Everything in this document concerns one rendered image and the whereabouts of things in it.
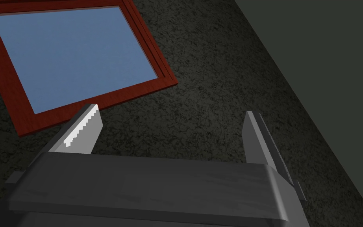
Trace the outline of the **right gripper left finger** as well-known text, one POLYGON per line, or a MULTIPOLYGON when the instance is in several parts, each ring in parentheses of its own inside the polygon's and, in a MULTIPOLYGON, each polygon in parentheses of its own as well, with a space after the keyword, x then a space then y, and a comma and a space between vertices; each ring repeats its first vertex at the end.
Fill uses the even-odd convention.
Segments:
POLYGON ((49 152, 91 154, 103 124, 97 104, 87 104, 52 139, 49 152))

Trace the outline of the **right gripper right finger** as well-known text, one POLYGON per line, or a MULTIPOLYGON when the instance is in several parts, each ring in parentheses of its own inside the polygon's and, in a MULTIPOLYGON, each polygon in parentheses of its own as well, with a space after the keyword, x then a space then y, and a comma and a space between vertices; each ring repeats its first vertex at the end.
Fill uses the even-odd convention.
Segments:
POLYGON ((294 185, 286 164, 259 112, 245 112, 242 140, 247 163, 266 164, 275 169, 288 183, 294 185))

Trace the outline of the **red framed window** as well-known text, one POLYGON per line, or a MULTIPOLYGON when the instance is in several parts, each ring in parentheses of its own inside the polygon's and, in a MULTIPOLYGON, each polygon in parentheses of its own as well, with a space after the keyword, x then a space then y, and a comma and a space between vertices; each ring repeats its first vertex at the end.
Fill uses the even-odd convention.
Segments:
POLYGON ((0 0, 0 94, 20 137, 177 84, 133 0, 0 0))

